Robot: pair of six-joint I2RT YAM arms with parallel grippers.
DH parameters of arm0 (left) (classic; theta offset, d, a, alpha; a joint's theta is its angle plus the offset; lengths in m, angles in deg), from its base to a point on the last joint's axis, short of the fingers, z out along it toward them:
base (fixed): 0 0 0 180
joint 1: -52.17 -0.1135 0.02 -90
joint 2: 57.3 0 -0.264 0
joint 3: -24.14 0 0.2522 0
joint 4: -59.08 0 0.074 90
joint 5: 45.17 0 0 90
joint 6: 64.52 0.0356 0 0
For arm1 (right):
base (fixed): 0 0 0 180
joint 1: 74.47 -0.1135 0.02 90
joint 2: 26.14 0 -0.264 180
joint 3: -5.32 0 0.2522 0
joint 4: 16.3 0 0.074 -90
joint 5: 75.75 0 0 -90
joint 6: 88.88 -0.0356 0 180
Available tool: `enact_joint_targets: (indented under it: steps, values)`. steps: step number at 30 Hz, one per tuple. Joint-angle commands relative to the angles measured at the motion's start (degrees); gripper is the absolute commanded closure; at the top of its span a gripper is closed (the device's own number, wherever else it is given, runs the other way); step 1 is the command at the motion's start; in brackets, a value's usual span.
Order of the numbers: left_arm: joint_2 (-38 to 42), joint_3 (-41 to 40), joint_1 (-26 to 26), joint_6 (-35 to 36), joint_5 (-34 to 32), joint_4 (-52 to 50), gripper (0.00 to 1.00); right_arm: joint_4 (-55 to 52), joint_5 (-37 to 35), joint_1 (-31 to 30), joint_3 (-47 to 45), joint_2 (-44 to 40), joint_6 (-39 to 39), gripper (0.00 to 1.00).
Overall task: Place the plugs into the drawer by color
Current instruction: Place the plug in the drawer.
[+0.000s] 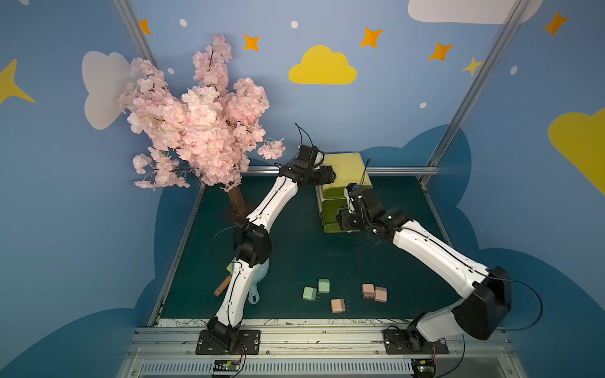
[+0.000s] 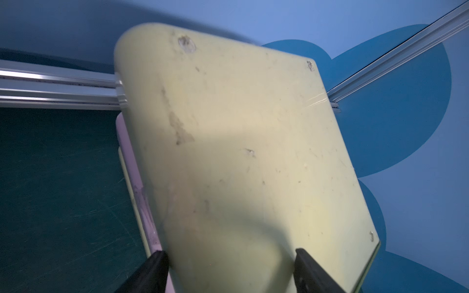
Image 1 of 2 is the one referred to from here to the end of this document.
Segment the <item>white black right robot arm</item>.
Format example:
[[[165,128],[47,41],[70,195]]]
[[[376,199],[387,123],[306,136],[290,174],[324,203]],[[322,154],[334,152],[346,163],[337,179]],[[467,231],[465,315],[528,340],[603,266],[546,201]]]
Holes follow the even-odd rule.
[[[430,343],[464,334],[487,340],[512,307],[509,272],[462,255],[401,209],[385,209],[370,187],[348,184],[343,193],[347,208],[337,215],[343,231],[366,231],[391,242],[437,273],[460,297],[450,306],[418,315],[406,328],[408,347],[419,353]]]

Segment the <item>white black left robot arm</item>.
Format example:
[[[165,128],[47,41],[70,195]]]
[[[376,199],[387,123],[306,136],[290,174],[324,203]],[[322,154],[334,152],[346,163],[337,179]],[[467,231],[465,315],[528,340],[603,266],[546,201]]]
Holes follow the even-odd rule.
[[[261,203],[234,231],[232,278],[216,315],[207,323],[212,338],[227,350],[238,343],[238,331],[245,302],[258,271],[272,251],[270,230],[287,203],[300,187],[332,184],[337,175],[330,165],[310,165],[296,160],[280,167],[278,177]]]

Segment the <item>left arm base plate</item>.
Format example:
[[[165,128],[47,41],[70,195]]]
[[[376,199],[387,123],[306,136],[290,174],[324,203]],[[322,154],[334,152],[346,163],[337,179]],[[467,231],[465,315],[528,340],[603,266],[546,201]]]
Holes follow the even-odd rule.
[[[196,355],[258,355],[262,332],[257,329],[241,329],[235,338],[235,346],[231,349],[221,345],[209,330],[200,332],[195,348]]]

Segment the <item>yellow green drawer cabinet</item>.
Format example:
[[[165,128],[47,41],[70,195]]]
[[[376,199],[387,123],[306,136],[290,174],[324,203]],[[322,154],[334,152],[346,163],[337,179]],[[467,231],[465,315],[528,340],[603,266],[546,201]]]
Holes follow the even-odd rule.
[[[337,221],[341,209],[347,209],[344,189],[348,184],[373,187],[362,156],[359,153],[327,154],[323,166],[331,166],[337,178],[332,184],[316,187],[318,211],[323,231],[327,234],[342,233]]]

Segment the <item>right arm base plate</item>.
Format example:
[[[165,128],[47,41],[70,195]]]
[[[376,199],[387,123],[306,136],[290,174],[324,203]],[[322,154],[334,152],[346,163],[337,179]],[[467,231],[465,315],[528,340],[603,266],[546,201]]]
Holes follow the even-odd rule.
[[[387,328],[382,331],[387,354],[449,354],[444,340],[430,343],[417,332],[411,334],[404,329]]]

